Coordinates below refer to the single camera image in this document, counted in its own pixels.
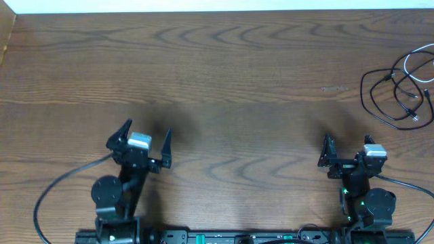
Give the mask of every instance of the cardboard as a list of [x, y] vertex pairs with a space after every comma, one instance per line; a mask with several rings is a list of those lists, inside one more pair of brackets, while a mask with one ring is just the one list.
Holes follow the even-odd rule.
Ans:
[[11, 36], [15, 18], [15, 13], [6, 5], [4, 0], [0, 0], [0, 64], [2, 64], [7, 50], [7, 42]]

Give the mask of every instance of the wooden table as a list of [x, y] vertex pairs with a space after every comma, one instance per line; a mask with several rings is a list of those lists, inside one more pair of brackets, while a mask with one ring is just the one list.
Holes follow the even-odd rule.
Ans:
[[[40, 243], [37, 197], [108, 153], [127, 118], [154, 137], [154, 157], [174, 131], [173, 168], [148, 178], [136, 212], [150, 223], [340, 226], [340, 181], [317, 168], [326, 132], [342, 157], [373, 135], [389, 154], [385, 176], [433, 190], [434, 125], [396, 131], [359, 99], [363, 73], [390, 67], [433, 33], [433, 10], [18, 16], [0, 68], [0, 243]], [[382, 106], [396, 107], [390, 87], [379, 91]], [[94, 227], [90, 188], [119, 169], [110, 160], [50, 192], [39, 219], [53, 243]], [[418, 236], [434, 217], [427, 195], [371, 183], [397, 195], [392, 229]]]

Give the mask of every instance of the white cable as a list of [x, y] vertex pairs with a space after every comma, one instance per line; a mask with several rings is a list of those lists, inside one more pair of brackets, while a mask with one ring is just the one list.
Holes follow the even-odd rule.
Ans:
[[[432, 44], [428, 44], [428, 45], [425, 45], [425, 46], [423, 46], [423, 47], [419, 47], [418, 49], [413, 50], [413, 52], [416, 52], [416, 51], [422, 50], [422, 49], [424, 49], [424, 48], [426, 48], [426, 47], [429, 47], [429, 46], [432, 46], [432, 45], [434, 45], [434, 43], [432, 43]], [[411, 54], [408, 54], [407, 57], [406, 57], [406, 59], [404, 60], [404, 70], [406, 71], [407, 75], [408, 75], [408, 71], [407, 71], [407, 59], [410, 57], [410, 55], [411, 55]], [[415, 79], [415, 80], [417, 80], [417, 81], [419, 81], [419, 82], [422, 82], [422, 83], [428, 83], [428, 82], [432, 82], [432, 81], [434, 81], [434, 78], [432, 78], [432, 79], [430, 79], [430, 80], [428, 80], [428, 81], [423, 81], [423, 80], [417, 79], [417, 78], [416, 78], [415, 76], [413, 76], [413, 75], [410, 75], [410, 77], [413, 78], [413, 79]]]

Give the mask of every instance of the white background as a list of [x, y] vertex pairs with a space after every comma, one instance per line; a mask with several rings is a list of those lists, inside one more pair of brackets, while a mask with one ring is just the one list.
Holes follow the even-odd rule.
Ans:
[[5, 0], [17, 14], [434, 8], [434, 0]]

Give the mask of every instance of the tangled cable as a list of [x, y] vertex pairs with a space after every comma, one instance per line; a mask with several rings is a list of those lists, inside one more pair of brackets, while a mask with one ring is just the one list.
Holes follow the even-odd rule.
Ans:
[[[361, 77], [361, 81], [360, 81], [360, 100], [361, 100], [361, 105], [363, 106], [363, 108], [366, 110], [366, 112], [368, 112], [370, 115], [372, 115], [374, 118], [380, 120], [381, 122], [385, 123], [386, 125], [394, 128], [394, 129], [398, 129], [398, 130], [413, 130], [413, 129], [420, 129], [423, 128], [427, 125], [429, 125], [431, 122], [433, 122], [434, 120], [434, 110], [433, 110], [433, 105], [431, 103], [431, 99], [430, 99], [430, 94], [428, 89], [425, 89], [424, 92], [422, 93], [422, 91], [420, 90], [419, 86], [416, 84], [416, 82], [414, 80], [423, 82], [423, 83], [427, 83], [430, 81], [434, 81], [434, 78], [428, 81], [422, 81], [420, 79], [417, 79], [414, 74], [417, 70], [419, 70], [420, 68], [424, 67], [425, 65], [427, 65], [428, 63], [434, 61], [434, 53], [433, 52], [428, 52], [428, 51], [424, 51], [422, 49], [431, 46], [434, 44], [430, 44], [430, 45], [426, 45], [423, 47], [420, 47], [408, 54], [403, 55], [402, 57], [400, 57], [393, 65], [391, 68], [381, 68], [381, 69], [376, 69], [376, 70], [371, 70], [366, 72], [365, 74], [363, 74], [363, 76]], [[432, 58], [430, 58], [429, 60], [423, 62], [422, 64], [420, 64], [419, 66], [417, 66], [416, 68], [413, 68], [412, 70], [408, 71], [407, 70], [407, 59], [412, 55], [412, 54], [429, 54], [432, 56]], [[404, 65], [403, 65], [403, 69], [401, 68], [397, 68], [397, 64], [401, 61], [405, 59], [404, 61]], [[368, 110], [365, 106], [365, 103], [363, 101], [363, 81], [365, 79], [365, 77], [367, 75], [370, 75], [372, 73], [377, 73], [377, 72], [382, 72], [382, 71], [390, 71], [389, 74], [387, 74], [386, 76], [384, 76], [381, 80], [377, 81], [370, 89], [370, 97], [371, 97], [371, 101], [374, 104], [374, 106], [377, 108], [378, 112], [380, 112], [380, 114], [382, 114], [384, 117], [386, 117], [387, 119], [391, 120], [391, 121], [401, 121], [404, 119], [407, 119], [408, 117], [413, 118], [414, 121], [418, 121], [419, 120], [419, 116], [416, 114], [416, 111], [422, 106], [423, 102], [424, 102], [424, 97], [428, 100], [430, 109], [431, 109], [431, 118], [424, 123], [423, 125], [417, 125], [414, 127], [398, 127], [388, 121], [386, 121], [385, 119], [381, 118], [378, 115], [375, 115], [373, 112], [371, 112], [370, 110]], [[395, 73], [396, 72], [401, 72], [403, 73], [403, 77], [396, 81], [395, 80]], [[408, 91], [404, 91], [399, 85], [402, 83], [402, 81], [405, 81], [406, 79], [409, 79], [412, 84], [414, 85], [414, 87], [417, 89], [418, 91], [418, 95], [415, 95], [411, 92]], [[406, 113], [405, 115], [401, 116], [401, 117], [392, 117], [388, 114], [386, 114], [380, 107], [379, 105], [377, 105], [374, 96], [372, 95], [372, 92], [374, 91], [374, 89], [381, 84], [382, 82], [386, 82], [386, 81], [390, 81], [392, 80], [393, 84], [394, 84], [394, 88], [393, 88], [393, 96], [396, 100], [396, 102], [398, 103], [398, 105], [400, 105], [400, 107], [402, 107], [402, 109], [404, 110], [404, 112]], [[420, 98], [418, 104], [414, 107], [414, 108], [408, 108], [397, 96], [397, 90], [399, 90], [402, 94], [409, 96], [411, 98]]]

